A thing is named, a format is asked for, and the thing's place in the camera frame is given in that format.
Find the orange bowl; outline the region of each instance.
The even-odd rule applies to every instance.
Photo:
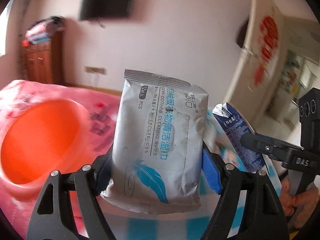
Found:
[[[57,99],[32,106],[4,136],[0,175],[12,195],[39,192],[52,170],[69,173],[93,159],[88,153],[89,114],[80,104]]]

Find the window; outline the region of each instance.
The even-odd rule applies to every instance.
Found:
[[[13,0],[10,0],[10,2],[0,15],[0,57],[5,55],[5,39],[7,36],[7,25],[12,2]]]

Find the wall-mounted tv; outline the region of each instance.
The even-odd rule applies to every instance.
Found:
[[[133,0],[82,0],[79,20],[128,17]]]

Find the power outlet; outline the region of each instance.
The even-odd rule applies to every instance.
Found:
[[[90,67],[84,66],[84,71],[87,73],[99,73],[101,75],[106,75],[107,71],[104,67]]]

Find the clothes pile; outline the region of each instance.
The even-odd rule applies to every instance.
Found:
[[[43,39],[52,37],[56,32],[63,31],[65,27],[65,18],[61,16],[51,16],[35,22],[26,32],[26,39],[33,44],[37,44]]]

